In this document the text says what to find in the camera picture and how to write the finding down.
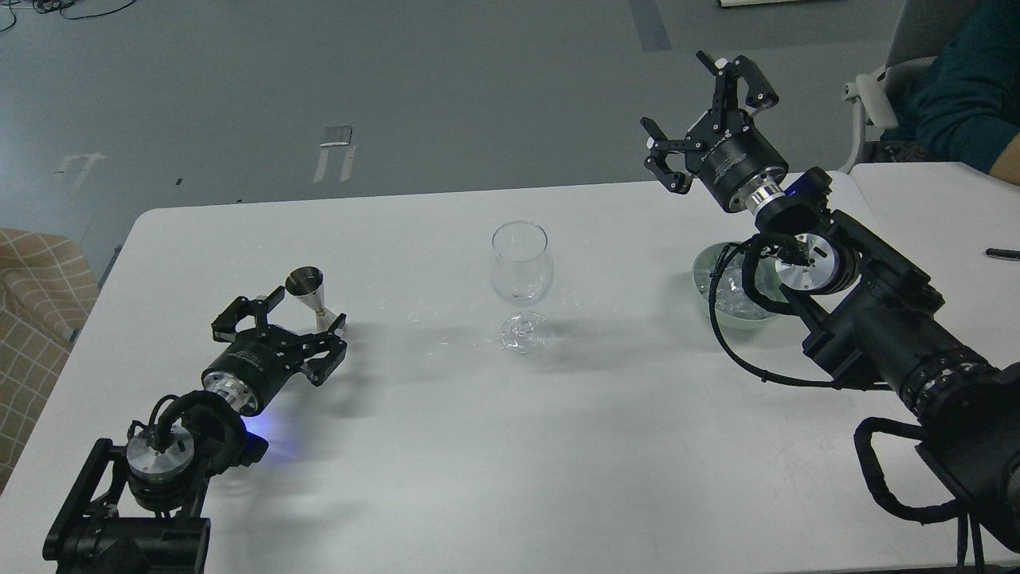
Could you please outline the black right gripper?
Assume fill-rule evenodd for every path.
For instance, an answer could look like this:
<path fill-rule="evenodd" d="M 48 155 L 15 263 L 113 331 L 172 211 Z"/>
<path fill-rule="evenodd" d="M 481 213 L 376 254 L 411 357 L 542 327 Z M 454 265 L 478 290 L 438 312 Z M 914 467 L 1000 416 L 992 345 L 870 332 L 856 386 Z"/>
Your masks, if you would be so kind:
<path fill-rule="evenodd" d="M 698 51 L 696 58 L 714 76 L 710 108 L 681 140 L 642 117 L 649 136 L 644 167 L 670 193 L 688 193 L 698 178 L 724 211 L 758 214 L 781 195 L 779 184 L 788 174 L 788 162 L 753 120 L 755 113 L 779 105 L 779 94 L 747 56 L 729 61 Z M 671 155 L 684 156 L 684 167 L 670 167 Z"/>

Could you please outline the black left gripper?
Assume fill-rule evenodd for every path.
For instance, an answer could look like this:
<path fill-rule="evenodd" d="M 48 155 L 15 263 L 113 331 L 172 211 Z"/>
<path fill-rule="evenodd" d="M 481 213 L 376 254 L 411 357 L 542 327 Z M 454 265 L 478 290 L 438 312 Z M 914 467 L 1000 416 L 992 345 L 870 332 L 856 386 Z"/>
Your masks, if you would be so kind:
<path fill-rule="evenodd" d="M 202 389 L 222 397 L 239 415 L 259 415 L 294 374 L 320 387 L 347 354 L 347 315 L 340 313 L 321 332 L 297 335 L 271 327 L 269 313 L 285 295 L 283 285 L 267 297 L 236 297 L 211 323 L 212 338 L 227 349 L 202 374 Z M 254 329 L 237 325 L 246 317 Z"/>

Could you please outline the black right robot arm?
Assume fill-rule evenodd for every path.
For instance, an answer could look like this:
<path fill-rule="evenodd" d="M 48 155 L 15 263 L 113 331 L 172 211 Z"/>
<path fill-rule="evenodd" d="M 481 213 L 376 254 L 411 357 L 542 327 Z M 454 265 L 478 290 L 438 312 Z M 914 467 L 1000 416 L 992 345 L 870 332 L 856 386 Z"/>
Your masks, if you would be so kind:
<path fill-rule="evenodd" d="M 764 382 L 790 387 L 896 393 L 914 424 L 869 417 L 853 433 L 865 486 L 890 515 L 922 525 L 957 523 L 958 572 L 967 556 L 985 570 L 983 532 L 1018 551 L 1018 366 L 994 368 L 936 322 L 944 295 L 927 273 L 840 210 L 828 206 L 831 178 L 819 167 L 781 186 L 786 160 L 755 127 L 754 114 L 779 102 L 747 56 L 696 54 L 714 80 L 710 108 L 673 140 L 644 117 L 645 167 L 667 190 L 700 181 L 726 212 L 746 211 L 755 233 L 721 248 L 710 269 L 706 308 L 730 359 Z M 743 294 L 776 315 L 798 317 L 802 352 L 828 375 L 802 380 L 763 370 L 732 352 L 716 298 L 740 258 Z M 939 505 L 907 506 L 889 490 L 872 446 L 882 433 L 914 440 L 951 493 Z"/>

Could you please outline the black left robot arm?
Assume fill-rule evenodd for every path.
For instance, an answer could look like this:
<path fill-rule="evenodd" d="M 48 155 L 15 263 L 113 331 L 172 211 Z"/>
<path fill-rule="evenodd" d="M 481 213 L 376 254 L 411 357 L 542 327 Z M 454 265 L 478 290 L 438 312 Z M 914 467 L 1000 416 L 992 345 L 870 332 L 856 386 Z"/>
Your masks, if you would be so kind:
<path fill-rule="evenodd" d="M 212 478 L 259 462 L 269 443 L 245 427 L 293 375 L 320 386 L 347 353 L 347 317 L 322 276 L 296 269 L 266 297 L 237 297 L 211 325 L 226 350 L 202 386 L 158 400 L 128 443 L 98 439 L 41 547 L 59 573 L 201 573 Z"/>

